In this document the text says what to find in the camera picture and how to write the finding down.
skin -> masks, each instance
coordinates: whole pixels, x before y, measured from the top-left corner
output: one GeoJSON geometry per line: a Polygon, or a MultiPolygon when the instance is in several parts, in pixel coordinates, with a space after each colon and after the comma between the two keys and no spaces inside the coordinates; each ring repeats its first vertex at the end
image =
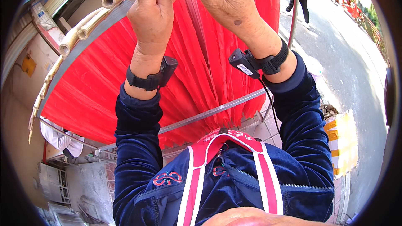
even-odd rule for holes
{"type": "MultiPolygon", "coordinates": [[[[138,43],[133,53],[130,69],[137,77],[147,78],[159,72],[173,28],[173,3],[175,0],[136,0],[128,10],[127,17],[137,36],[138,43]]],[[[211,16],[229,31],[237,35],[250,49],[256,59],[277,55],[282,43],[276,32],[260,17],[254,0],[201,0],[211,16]]],[[[296,57],[289,51],[281,71],[265,75],[273,83],[284,82],[294,73],[296,57]]],[[[140,100],[155,96],[156,90],[130,86],[125,81],[128,95],[140,100]]],[[[251,207],[228,209],[208,219],[204,226],[317,226],[319,222],[305,221],[291,216],[269,214],[251,207]]]]}

wrist strap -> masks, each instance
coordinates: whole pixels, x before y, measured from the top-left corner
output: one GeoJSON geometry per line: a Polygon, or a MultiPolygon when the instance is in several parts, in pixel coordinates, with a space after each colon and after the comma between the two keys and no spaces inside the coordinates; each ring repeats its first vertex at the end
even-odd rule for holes
{"type": "Polygon", "coordinates": [[[259,64],[264,74],[271,75],[279,73],[279,71],[281,71],[279,67],[285,62],[289,54],[289,48],[287,47],[287,44],[283,39],[281,40],[282,48],[277,56],[270,55],[263,59],[256,59],[256,62],[259,64]]]}
{"type": "Polygon", "coordinates": [[[159,71],[159,73],[148,75],[147,78],[138,78],[131,72],[130,66],[128,66],[126,73],[126,78],[130,86],[144,88],[146,91],[153,91],[158,88],[160,76],[161,72],[159,71]]]}

white bucket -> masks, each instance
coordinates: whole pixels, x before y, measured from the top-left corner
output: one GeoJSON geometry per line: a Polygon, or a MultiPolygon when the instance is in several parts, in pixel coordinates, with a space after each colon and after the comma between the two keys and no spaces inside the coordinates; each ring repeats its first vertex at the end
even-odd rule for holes
{"type": "Polygon", "coordinates": [[[307,56],[306,58],[303,58],[303,61],[305,63],[305,67],[307,68],[307,71],[311,74],[314,81],[317,81],[317,79],[319,79],[321,77],[322,70],[323,70],[323,67],[320,64],[320,62],[311,56],[307,56]]]}

red fabric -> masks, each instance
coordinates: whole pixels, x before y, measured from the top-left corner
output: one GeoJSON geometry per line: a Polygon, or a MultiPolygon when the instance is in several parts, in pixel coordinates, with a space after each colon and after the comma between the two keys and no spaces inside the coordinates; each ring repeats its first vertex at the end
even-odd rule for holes
{"type": "MultiPolygon", "coordinates": [[[[279,0],[255,0],[263,19],[277,32],[279,0]]],[[[258,81],[232,68],[231,52],[244,43],[220,26],[199,0],[176,0],[173,32],[166,55],[179,66],[161,88],[161,127],[216,108],[261,88],[258,81]]],[[[101,34],[71,64],[50,94],[42,116],[101,143],[115,142],[115,102],[137,43],[127,18],[101,34]]],[[[159,135],[160,146],[195,142],[211,130],[238,126],[244,114],[261,109],[265,96],[159,135]]]]}

metal ring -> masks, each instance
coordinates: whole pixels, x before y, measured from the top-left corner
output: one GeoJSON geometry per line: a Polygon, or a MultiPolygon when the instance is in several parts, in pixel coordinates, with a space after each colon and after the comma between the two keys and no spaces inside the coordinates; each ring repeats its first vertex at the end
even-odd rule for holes
{"type": "Polygon", "coordinates": [[[227,144],[227,143],[222,143],[222,144],[225,144],[228,148],[227,149],[225,149],[225,150],[223,150],[222,148],[221,148],[221,151],[226,151],[226,150],[228,150],[229,149],[229,145],[227,144]]]}

